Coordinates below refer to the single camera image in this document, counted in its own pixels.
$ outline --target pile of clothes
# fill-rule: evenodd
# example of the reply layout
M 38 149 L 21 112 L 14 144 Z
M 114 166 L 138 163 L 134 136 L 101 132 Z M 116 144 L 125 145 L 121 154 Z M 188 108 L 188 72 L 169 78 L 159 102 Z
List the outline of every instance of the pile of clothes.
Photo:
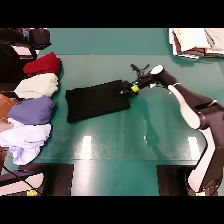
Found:
M 58 90 L 60 58 L 53 52 L 28 63 L 14 92 L 20 99 L 0 94 L 0 146 L 9 147 L 13 163 L 26 165 L 37 157 L 51 131 L 51 96 Z
M 169 28 L 169 43 L 177 56 L 224 58 L 224 28 Z

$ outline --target lavender cloth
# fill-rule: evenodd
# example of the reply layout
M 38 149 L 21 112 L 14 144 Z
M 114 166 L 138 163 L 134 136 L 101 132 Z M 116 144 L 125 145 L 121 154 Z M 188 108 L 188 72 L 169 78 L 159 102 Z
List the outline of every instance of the lavender cloth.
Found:
M 25 125 L 47 124 L 53 107 L 54 103 L 49 96 L 23 100 L 11 108 L 8 117 Z

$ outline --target yellow marker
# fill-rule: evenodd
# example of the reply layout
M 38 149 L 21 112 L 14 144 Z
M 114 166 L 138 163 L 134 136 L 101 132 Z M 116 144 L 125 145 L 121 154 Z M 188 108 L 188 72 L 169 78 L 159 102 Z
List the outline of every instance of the yellow marker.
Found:
M 37 192 L 35 190 L 27 191 L 27 196 L 37 196 Z
M 205 192 L 196 193 L 196 196 L 205 196 Z
M 138 92 L 139 91 L 139 88 L 138 88 L 137 85 L 132 86 L 131 89 L 133 90 L 133 92 Z

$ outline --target green table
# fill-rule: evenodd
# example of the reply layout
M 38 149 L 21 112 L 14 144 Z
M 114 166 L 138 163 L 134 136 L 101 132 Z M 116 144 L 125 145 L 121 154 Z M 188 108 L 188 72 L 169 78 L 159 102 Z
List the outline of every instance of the green table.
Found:
M 146 88 L 130 100 L 131 109 L 72 124 L 65 91 L 133 81 L 132 63 L 162 64 L 185 87 L 224 104 L 222 60 L 174 57 L 168 29 L 49 30 L 52 46 L 41 53 L 54 51 L 63 71 L 51 137 L 35 162 L 74 163 L 72 195 L 159 195 L 156 165 L 197 162 L 204 138 L 186 124 L 169 91 Z

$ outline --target red cloth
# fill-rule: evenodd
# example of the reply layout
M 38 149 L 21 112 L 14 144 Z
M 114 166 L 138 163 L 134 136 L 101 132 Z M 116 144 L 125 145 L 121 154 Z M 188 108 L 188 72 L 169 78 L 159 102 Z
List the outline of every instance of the red cloth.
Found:
M 51 52 L 33 62 L 27 63 L 23 71 L 28 77 L 44 73 L 54 73 L 58 76 L 60 72 L 60 58 L 57 58 L 56 54 Z

